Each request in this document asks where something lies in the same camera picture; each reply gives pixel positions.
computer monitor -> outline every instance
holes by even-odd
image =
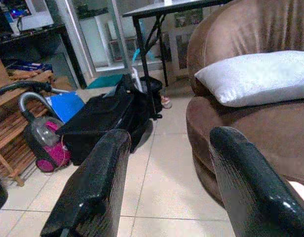
[[[12,28],[10,27],[2,9],[0,8],[0,38],[3,36],[11,35],[12,33]]]
[[[53,24],[44,0],[0,0],[0,6],[11,24],[22,18],[21,31]]]

tile floor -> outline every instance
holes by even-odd
[[[185,112],[193,96],[185,80],[168,89],[173,107],[151,123],[142,146],[129,157],[119,237],[234,236],[228,215],[201,186],[192,163]],[[25,186],[8,185],[0,210],[0,237],[38,237],[67,179],[34,169]]]

desk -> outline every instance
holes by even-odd
[[[24,32],[21,35],[15,36],[15,37],[0,39],[0,52],[6,50],[7,48],[10,48],[11,46],[15,46],[15,45],[19,45],[20,47],[22,47],[22,44],[25,41],[41,40],[44,37],[46,37],[47,35],[51,35],[51,34],[59,34],[61,36],[62,42],[64,44],[64,47],[66,48],[66,51],[70,58],[73,70],[75,72],[77,82],[79,83],[79,85],[82,88],[86,87],[84,76],[79,67],[73,46],[71,44],[67,29],[64,24],[51,26],[51,27],[48,27],[48,28],[45,28],[42,30],[33,30],[30,32]]]
[[[134,11],[127,12],[123,14],[123,17],[131,16],[133,20],[134,27],[136,29],[137,38],[138,38],[138,45],[140,49],[140,56],[142,60],[142,66],[144,70],[145,79],[147,81],[147,89],[148,89],[148,95],[150,98],[150,105],[153,107],[154,114],[152,115],[152,118],[154,120],[162,118],[162,115],[158,115],[155,112],[155,106],[154,101],[152,99],[152,92],[151,92],[151,85],[149,80],[149,71],[148,71],[148,65],[146,60],[146,54],[148,51],[152,48],[153,45],[156,44],[158,40],[160,40],[160,45],[162,45],[162,33],[161,33],[161,26],[165,19],[166,14],[174,13],[178,11],[186,11],[191,10],[195,8],[203,8],[208,6],[214,6],[214,5],[220,5],[225,4],[231,0],[173,0],[170,1],[170,3],[167,2],[159,2],[154,3],[151,5],[147,5],[145,7],[136,9]],[[143,41],[142,32],[139,24],[139,20],[142,18],[147,17],[156,17],[155,24],[152,27],[152,30],[149,34],[149,37],[147,38],[147,41]],[[151,40],[153,33],[156,32],[156,37]],[[162,65],[163,65],[163,73],[164,73],[164,79],[165,79],[165,86],[168,86],[168,80],[167,80],[167,72],[166,72],[166,66],[165,66],[165,52],[164,48],[161,48],[161,58],[162,58]]]

brown armchair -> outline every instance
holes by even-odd
[[[222,106],[194,74],[217,61],[249,53],[304,51],[304,0],[234,0],[195,29],[188,69],[196,96],[187,108],[187,127],[197,174],[220,203],[209,151],[209,133],[231,126],[252,141],[275,170],[304,184],[304,99],[231,108]]]

vacuum handle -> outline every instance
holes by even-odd
[[[41,95],[34,93],[34,92],[25,92],[19,98],[19,108],[22,115],[29,121],[32,122],[35,119],[35,116],[26,108],[26,104],[29,100],[38,100],[42,102],[47,109],[56,117],[58,118],[57,114],[54,112],[53,108],[48,104],[45,98]]]

